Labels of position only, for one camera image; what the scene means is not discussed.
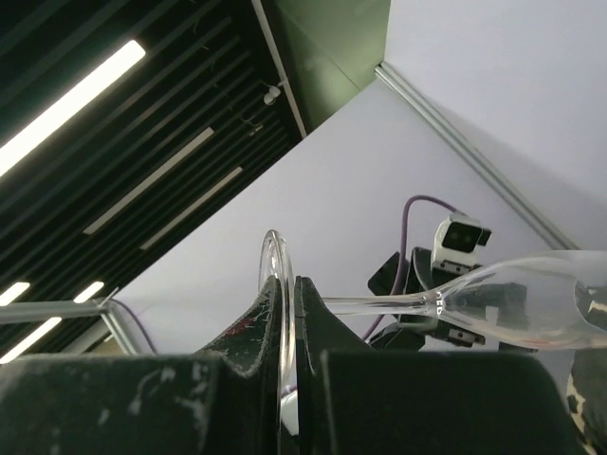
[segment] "fluorescent light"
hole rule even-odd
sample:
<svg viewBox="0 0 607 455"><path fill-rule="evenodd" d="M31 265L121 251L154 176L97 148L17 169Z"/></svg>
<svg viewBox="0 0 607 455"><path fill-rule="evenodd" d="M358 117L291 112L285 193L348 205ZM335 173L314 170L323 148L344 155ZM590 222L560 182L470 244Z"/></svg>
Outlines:
<svg viewBox="0 0 607 455"><path fill-rule="evenodd" d="M164 235L166 235L171 229L173 229L175 226L177 226L179 223L181 223L183 220L185 220L193 211L198 209L205 202L207 202L209 199L211 199L218 191L220 191L222 188L224 188L226 185L228 185L229 182L242 171L243 171L243 168L241 168L239 166L238 168L234 169L231 173L226 175L224 178L222 178L219 182L217 182L215 184L214 187L212 187L210 190L205 192L201 197L196 199L193 202L193 204L191 204L189 207L187 207L185 210L183 210L181 213L179 213L171 223L169 223L167 226L163 227L160 231L158 231L154 235L154 237L152 237L145 244L140 246L140 248L145 250L145 249L148 249L153 244L155 244Z"/></svg>
<svg viewBox="0 0 607 455"><path fill-rule="evenodd" d="M84 289L76 298L74 303L84 303L97 294L103 287L103 282L93 282L90 286Z"/></svg>
<svg viewBox="0 0 607 455"><path fill-rule="evenodd" d="M34 150L42 141L96 98L145 55L136 41L129 41L118 52L78 82L41 116L0 149L0 176Z"/></svg>
<svg viewBox="0 0 607 455"><path fill-rule="evenodd" d="M91 235L97 232L100 228L103 227L108 221L114 218L122 209L128 206L133 200L146 191L150 186L154 185L154 183L162 177L165 173L170 171L174 166L179 164L181 160L183 160L186 156L188 156L191 152L196 150L200 144L202 144L205 140L211 137L213 134L213 130L211 128L207 128L205 131L196 136L192 142L186 145L183 149L177 152L175 155L171 157L167 162L165 162L162 166L156 169L153 173L151 173L145 180L139 183L131 192L129 192L126 196L119 200L119 202L113 206L110 210L104 213L97 221L93 222L92 225L87 227L84 230L84 234Z"/></svg>
<svg viewBox="0 0 607 455"><path fill-rule="evenodd" d="M9 289L0 294L0 306L7 306L17 299L21 294L29 288L28 282L16 282Z"/></svg>
<svg viewBox="0 0 607 455"><path fill-rule="evenodd" d="M61 318L55 317L48 319L44 324L34 330L31 334L29 334L26 338L24 338L19 344L17 344L14 348L8 351L2 358L0 358L0 363L9 363L19 355L24 353L27 349L29 349L36 341L54 329L57 324L61 322Z"/></svg>

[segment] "cable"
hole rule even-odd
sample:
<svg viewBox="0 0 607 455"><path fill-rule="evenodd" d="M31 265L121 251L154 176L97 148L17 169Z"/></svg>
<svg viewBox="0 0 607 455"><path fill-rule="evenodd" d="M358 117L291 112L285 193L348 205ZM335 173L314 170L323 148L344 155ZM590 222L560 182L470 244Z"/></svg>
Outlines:
<svg viewBox="0 0 607 455"><path fill-rule="evenodd" d="M459 211L451 204L448 204L447 202L441 199L437 199L436 197L428 196L425 194L418 194L409 198L409 200L405 203L404 209L402 210L402 230L400 234L400 252L398 257L398 268L396 269L395 282L392 285L392 290L390 291L391 296L401 294L402 288L405 286L405 256L407 254L407 231L409 227L409 210L411 209L411 205L416 201L434 202L435 204L444 207L447 210ZM376 320L373 321L371 326L362 336L363 340L366 341L367 339L369 339L369 337L373 334L373 332L383 320L383 317L384 315L379 315Z"/></svg>
<svg viewBox="0 0 607 455"><path fill-rule="evenodd" d="M131 310L131 308L129 308L125 303L122 303L120 300L112 299L111 301L113 303L116 303L120 308L122 308L124 311L126 311L129 314L129 316L131 317L131 319L135 322L135 324L137 325L137 327L141 331L141 334L145 338L145 342L148 343L148 346L150 346L150 350L154 354L158 354L158 351L156 350L156 346L154 345L154 342L150 338L150 334L148 334L147 330L145 330L145 327L143 327L143 324L138 319L138 317L135 315L135 313L133 312L133 310Z"/></svg>

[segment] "black slatted ceiling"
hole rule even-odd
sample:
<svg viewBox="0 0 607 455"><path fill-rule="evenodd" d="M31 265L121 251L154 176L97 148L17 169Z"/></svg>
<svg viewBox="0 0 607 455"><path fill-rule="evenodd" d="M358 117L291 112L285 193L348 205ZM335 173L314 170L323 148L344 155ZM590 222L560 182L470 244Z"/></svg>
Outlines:
<svg viewBox="0 0 607 455"><path fill-rule="evenodd" d="M263 103L279 79L249 0L20 0L0 5L0 146L131 39L146 56L0 176L0 292L27 281L20 301L70 300L93 281L124 286L301 139L284 95ZM210 139L83 234L208 127ZM65 320L31 352L60 352L97 321ZM0 355L36 325L0 326Z"/></svg>

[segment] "ceiling light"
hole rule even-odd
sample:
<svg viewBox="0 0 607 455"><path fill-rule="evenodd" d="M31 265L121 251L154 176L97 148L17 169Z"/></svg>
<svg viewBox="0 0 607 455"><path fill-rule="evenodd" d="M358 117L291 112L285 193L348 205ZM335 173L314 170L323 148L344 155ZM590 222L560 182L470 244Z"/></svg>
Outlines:
<svg viewBox="0 0 607 455"><path fill-rule="evenodd" d="M192 142L186 145L183 149L173 155L168 161L166 161L162 166L156 169L153 173L151 173L145 180L139 183L134 189L131 190L126 196L119 200L119 202L114 205L110 210L104 213L101 217L99 217L92 225L87 227L84 230L84 234L91 235L97 232L100 228L103 227L108 221L114 218L122 209L128 206L133 200L142 194L145 190L147 190L150 186L152 186L162 175L170 171L174 166L179 164L181 160L183 160L186 156L188 156L191 152L196 150L200 144L202 144L205 140L211 137L213 134L213 130L211 128L207 128L205 131L196 136Z"/></svg>
<svg viewBox="0 0 607 455"><path fill-rule="evenodd" d="M32 121L0 148L0 176L34 150L42 141L96 98L145 55L136 41L129 41L118 52L78 82L41 116Z"/></svg>
<svg viewBox="0 0 607 455"><path fill-rule="evenodd" d="M90 286L84 289L76 298L74 303L84 303L97 294L104 286L103 282L93 282Z"/></svg>
<svg viewBox="0 0 607 455"><path fill-rule="evenodd" d="M183 210L181 213L179 213L171 223L169 223L167 226L163 227L160 231L158 231L154 235L154 237L152 237L145 244L140 246L140 248L145 250L145 249L148 249L153 244L155 244L164 235L166 235L171 229L173 229L175 226L177 226L179 223L181 223L183 220L185 220L190 214L192 214L193 211L198 209L205 202L207 202L209 199L211 199L217 192L219 192L222 188L224 188L226 185L228 185L229 182L242 171L243 171L243 168L238 167L238 168L234 169L231 173L226 175L224 178L222 178L210 190L208 190L201 197L196 199L193 202L193 204L191 204L189 207L187 207L185 210Z"/></svg>
<svg viewBox="0 0 607 455"><path fill-rule="evenodd" d="M53 328L57 326L61 322L61 318L55 317L48 319L44 324L34 330L31 334L29 334L26 338L24 338L19 344L17 344L14 348L8 351L2 358L0 358L0 363L9 363L19 355L24 353L27 349L29 349L36 341L50 332Z"/></svg>
<svg viewBox="0 0 607 455"><path fill-rule="evenodd" d="M16 282L9 289L0 294L0 306L7 306L17 299L21 294L29 288L28 282Z"/></svg>

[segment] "white partition panel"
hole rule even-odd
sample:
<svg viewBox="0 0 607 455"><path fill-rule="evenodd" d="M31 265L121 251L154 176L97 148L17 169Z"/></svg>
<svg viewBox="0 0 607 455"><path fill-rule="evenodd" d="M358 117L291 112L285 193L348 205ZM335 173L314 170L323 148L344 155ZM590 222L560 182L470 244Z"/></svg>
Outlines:
<svg viewBox="0 0 607 455"><path fill-rule="evenodd" d="M582 248L607 248L607 2L393 0L385 60Z"/></svg>
<svg viewBox="0 0 607 455"><path fill-rule="evenodd" d="M367 280L398 249L405 201L447 200L494 231L485 263L545 244L435 133L374 82L189 237L121 290L157 347L189 353L253 302L261 243L288 240L296 274L324 295L368 294ZM410 246L432 245L447 213L412 208ZM363 332L369 319L348 322Z"/></svg>

